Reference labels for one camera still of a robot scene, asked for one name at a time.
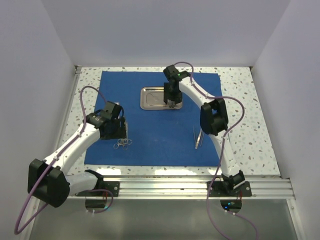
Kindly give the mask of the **steel hemostat clamp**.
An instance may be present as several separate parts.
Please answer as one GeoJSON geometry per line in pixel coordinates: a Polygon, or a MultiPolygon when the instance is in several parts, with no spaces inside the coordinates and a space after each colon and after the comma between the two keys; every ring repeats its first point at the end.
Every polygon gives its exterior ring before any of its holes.
{"type": "Polygon", "coordinates": [[[122,149],[125,151],[128,149],[129,140],[127,138],[120,138],[117,140],[116,148],[122,147],[122,149]]]}

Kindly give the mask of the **steel surgical forceps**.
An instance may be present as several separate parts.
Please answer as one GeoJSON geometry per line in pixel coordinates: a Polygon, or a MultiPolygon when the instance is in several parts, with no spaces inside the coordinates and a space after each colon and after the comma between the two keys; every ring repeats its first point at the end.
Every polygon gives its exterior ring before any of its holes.
{"type": "Polygon", "coordinates": [[[123,146],[122,141],[123,141],[122,139],[118,139],[118,140],[117,140],[117,143],[115,143],[115,144],[113,145],[113,148],[114,148],[114,149],[118,149],[119,147],[123,146]]]}

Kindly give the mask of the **steel surgical scissors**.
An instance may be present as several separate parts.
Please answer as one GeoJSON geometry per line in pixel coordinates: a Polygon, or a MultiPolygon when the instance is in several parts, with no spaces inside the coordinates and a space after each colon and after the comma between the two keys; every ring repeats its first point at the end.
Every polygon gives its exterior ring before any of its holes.
{"type": "Polygon", "coordinates": [[[128,138],[123,138],[122,139],[122,144],[125,145],[131,145],[132,144],[132,140],[128,139],[128,138]]]}

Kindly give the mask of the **silver instrument tray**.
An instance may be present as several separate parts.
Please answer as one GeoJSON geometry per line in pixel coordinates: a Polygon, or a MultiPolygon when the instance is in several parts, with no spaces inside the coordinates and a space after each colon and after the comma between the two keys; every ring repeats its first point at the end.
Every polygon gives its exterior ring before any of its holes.
{"type": "Polygon", "coordinates": [[[140,108],[148,111],[159,110],[179,110],[183,107],[180,102],[174,106],[165,104],[164,102],[164,87],[163,86],[149,86],[143,87],[140,91],[140,108]]]}

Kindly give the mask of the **blue surgical drape cloth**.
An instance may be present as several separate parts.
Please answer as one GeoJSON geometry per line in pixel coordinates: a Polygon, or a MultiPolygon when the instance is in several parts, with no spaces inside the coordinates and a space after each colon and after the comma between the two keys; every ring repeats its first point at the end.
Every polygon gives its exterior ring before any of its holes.
{"type": "Polygon", "coordinates": [[[111,72],[101,74],[99,90],[106,100],[124,108],[127,149],[114,148],[116,140],[98,140],[86,151],[86,165],[215,167],[219,154],[209,136],[195,148],[193,128],[200,126],[200,109],[186,95],[178,110],[143,110],[144,87],[160,87],[167,81],[162,72],[111,72]]]}

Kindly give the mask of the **thin steel tweezers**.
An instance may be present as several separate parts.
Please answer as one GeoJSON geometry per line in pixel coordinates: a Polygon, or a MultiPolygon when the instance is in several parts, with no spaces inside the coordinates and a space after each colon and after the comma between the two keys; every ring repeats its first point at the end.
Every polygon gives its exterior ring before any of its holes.
{"type": "Polygon", "coordinates": [[[195,127],[193,126],[193,139],[194,139],[194,144],[196,145],[196,143],[197,143],[197,139],[198,139],[198,135],[197,135],[197,131],[196,131],[196,129],[195,129],[195,127]]]}
{"type": "Polygon", "coordinates": [[[201,132],[201,135],[200,135],[200,140],[199,140],[199,146],[201,147],[202,144],[203,144],[203,139],[204,139],[204,133],[201,132]]]}

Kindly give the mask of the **broad steel tweezers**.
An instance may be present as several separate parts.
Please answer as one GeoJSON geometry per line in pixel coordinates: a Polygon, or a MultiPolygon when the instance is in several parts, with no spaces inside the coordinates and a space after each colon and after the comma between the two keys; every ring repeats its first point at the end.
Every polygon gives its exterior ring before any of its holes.
{"type": "Polygon", "coordinates": [[[198,134],[198,136],[195,137],[195,149],[197,149],[199,147],[199,143],[201,140],[201,133],[198,134]]]}

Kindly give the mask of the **steel scalpel handle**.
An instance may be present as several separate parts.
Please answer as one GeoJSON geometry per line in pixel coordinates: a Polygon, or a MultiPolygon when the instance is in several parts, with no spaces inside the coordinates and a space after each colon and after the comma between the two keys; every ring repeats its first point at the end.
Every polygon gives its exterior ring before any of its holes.
{"type": "Polygon", "coordinates": [[[168,101],[166,104],[170,109],[180,109],[182,107],[182,103],[175,103],[174,101],[168,101]]]}

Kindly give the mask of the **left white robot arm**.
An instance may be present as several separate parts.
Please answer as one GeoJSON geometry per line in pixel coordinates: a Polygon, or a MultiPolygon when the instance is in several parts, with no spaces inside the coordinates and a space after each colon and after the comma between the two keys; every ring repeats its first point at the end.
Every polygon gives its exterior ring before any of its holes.
{"type": "Polygon", "coordinates": [[[69,196],[89,192],[103,193],[103,176],[93,170],[68,175],[76,160],[98,140],[117,140],[127,136],[124,109],[107,101],[103,109],[86,115],[78,130],[44,160],[33,160],[28,169],[27,192],[52,207],[61,206],[69,196]]]}

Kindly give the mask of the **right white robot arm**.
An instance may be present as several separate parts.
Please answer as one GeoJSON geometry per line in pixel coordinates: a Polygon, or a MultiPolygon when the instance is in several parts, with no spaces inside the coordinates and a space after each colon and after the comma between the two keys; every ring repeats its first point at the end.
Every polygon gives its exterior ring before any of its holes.
{"type": "Polygon", "coordinates": [[[169,65],[163,73],[167,79],[164,83],[164,103],[174,107],[182,102],[185,94],[199,107],[200,127],[210,137],[220,155],[217,169],[221,170],[223,192],[227,196],[235,196],[246,180],[234,157],[228,135],[229,131],[244,118],[244,105],[233,97],[210,94],[195,81],[192,72],[179,71],[174,65],[169,65]],[[240,119],[231,127],[228,127],[229,118],[225,99],[237,102],[242,109],[240,119]]]}

